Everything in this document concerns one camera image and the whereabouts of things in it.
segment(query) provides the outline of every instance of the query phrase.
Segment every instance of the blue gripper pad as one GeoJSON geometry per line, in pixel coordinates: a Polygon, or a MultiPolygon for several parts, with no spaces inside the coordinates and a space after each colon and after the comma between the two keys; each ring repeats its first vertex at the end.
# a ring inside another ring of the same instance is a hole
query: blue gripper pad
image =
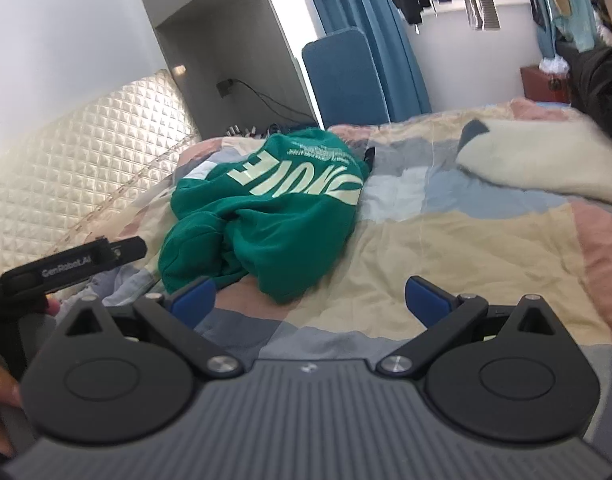
{"type": "Polygon", "coordinates": [[[457,307],[457,298],[419,276],[412,276],[404,290],[406,307],[426,328],[432,327],[457,307]]]}
{"type": "Polygon", "coordinates": [[[209,278],[197,278],[194,282],[179,289],[170,298],[170,313],[183,324],[194,329],[215,305],[217,288],[209,278]]]}

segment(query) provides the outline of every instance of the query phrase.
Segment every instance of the red box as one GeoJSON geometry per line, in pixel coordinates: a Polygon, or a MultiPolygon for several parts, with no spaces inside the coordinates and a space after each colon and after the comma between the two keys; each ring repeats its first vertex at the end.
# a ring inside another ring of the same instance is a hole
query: red box
{"type": "Polygon", "coordinates": [[[535,66],[523,66],[524,96],[531,101],[569,103],[568,75],[546,74],[535,66]]]}

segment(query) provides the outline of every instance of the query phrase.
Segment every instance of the white wall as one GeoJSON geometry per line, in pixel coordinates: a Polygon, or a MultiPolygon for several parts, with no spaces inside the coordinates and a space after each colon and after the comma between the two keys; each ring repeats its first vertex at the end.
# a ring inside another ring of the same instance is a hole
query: white wall
{"type": "Polygon", "coordinates": [[[163,67],[141,0],[0,0],[0,152],[163,67]]]}
{"type": "Polygon", "coordinates": [[[524,95],[519,69],[542,58],[527,0],[497,6],[501,30],[471,30],[466,11],[426,14],[408,28],[434,112],[524,95]]]}

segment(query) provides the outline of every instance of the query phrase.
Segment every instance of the finger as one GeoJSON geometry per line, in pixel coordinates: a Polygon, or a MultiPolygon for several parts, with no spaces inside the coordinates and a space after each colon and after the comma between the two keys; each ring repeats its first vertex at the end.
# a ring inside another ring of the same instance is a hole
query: finger
{"type": "Polygon", "coordinates": [[[6,455],[7,457],[11,457],[15,454],[13,450],[13,445],[10,443],[10,439],[6,434],[6,429],[4,425],[0,421],[0,453],[2,455],[6,455]]]}
{"type": "Polygon", "coordinates": [[[52,298],[51,296],[48,296],[46,298],[47,303],[48,303],[48,307],[46,308],[46,314],[48,314],[49,316],[57,316],[57,314],[60,311],[60,302],[59,300],[56,300],[55,298],[52,298]]]}
{"type": "Polygon", "coordinates": [[[21,407],[19,385],[17,381],[0,366],[0,402],[21,407]]]}

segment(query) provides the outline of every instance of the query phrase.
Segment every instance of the bed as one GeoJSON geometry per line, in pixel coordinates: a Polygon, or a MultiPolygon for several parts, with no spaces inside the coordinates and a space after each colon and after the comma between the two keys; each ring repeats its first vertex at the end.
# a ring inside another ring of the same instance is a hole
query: bed
{"type": "MultiPolygon", "coordinates": [[[[196,330],[250,366],[256,358],[365,358],[373,365],[422,324],[406,309],[404,284],[418,274],[453,294],[492,304],[541,294],[593,365],[602,396],[586,440],[612,460],[612,206],[540,190],[493,186],[455,165],[462,127],[474,118],[574,121],[574,110],[526,100],[444,112],[384,126],[335,126],[357,155],[374,146],[374,170],[353,235],[336,267],[302,298],[278,305],[252,276],[218,293],[196,330]]],[[[143,260],[64,293],[61,316],[83,294],[126,304],[162,291],[158,253],[176,218],[176,182],[216,153],[247,155],[262,141],[225,137],[186,150],[174,173],[97,226],[88,238],[139,235],[143,260]]]]}

